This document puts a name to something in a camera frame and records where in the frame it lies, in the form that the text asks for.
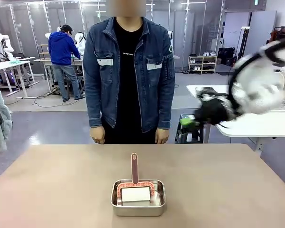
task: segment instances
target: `black pants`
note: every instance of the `black pants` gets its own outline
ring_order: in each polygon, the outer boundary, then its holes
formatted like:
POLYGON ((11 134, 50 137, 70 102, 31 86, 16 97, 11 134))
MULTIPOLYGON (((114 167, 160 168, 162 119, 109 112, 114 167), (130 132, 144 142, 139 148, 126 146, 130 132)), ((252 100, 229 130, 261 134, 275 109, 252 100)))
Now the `black pants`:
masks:
POLYGON ((105 120, 102 120, 105 130, 105 144, 155 144, 155 134, 157 128, 142 133, 140 127, 121 127, 112 128, 105 120))

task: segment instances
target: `brown tabletop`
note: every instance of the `brown tabletop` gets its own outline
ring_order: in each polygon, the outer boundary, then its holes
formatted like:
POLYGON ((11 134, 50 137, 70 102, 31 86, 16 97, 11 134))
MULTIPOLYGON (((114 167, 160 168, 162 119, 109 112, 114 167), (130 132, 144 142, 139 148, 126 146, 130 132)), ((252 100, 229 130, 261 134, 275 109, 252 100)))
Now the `brown tabletop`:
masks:
POLYGON ((38 145, 0 176, 0 228, 285 228, 285 184, 248 146, 38 145), (160 217, 117 217, 114 181, 165 185, 160 217))

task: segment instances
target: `stainless steel container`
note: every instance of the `stainless steel container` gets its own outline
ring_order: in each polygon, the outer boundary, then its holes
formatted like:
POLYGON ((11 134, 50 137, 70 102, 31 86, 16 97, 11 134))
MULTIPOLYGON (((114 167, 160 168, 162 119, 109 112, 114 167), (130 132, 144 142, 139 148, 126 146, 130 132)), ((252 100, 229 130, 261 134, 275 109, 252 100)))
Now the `stainless steel container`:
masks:
POLYGON ((117 186, 121 183, 132 182, 132 180, 118 180, 114 183, 110 203, 113 206, 114 213, 118 216, 160 216, 165 210, 165 187, 159 180, 139 180, 149 181, 154 184, 155 195, 151 199, 150 206, 122 206, 121 199, 117 198, 117 186))

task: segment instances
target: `black cap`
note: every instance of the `black cap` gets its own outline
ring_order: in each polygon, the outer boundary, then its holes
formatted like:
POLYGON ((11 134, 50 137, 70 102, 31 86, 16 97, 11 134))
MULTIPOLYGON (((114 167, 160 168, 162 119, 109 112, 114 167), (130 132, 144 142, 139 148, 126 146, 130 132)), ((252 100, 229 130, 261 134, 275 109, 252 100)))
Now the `black cap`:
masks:
POLYGON ((72 28, 71 28, 71 26, 69 26, 69 25, 63 25, 63 26, 61 27, 61 31, 63 31, 63 32, 68 32, 68 31, 70 31, 70 34, 72 35, 72 28))

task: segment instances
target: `blue hoodie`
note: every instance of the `blue hoodie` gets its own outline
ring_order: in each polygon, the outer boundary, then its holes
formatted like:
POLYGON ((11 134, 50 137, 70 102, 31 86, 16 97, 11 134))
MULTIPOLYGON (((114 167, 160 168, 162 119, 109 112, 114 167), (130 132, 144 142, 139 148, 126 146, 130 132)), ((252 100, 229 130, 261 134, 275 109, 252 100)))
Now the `blue hoodie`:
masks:
POLYGON ((56 65, 71 65, 71 52, 77 58, 80 58, 79 51, 74 44, 73 39, 63 32, 54 32, 48 39, 48 51, 52 63, 56 65))

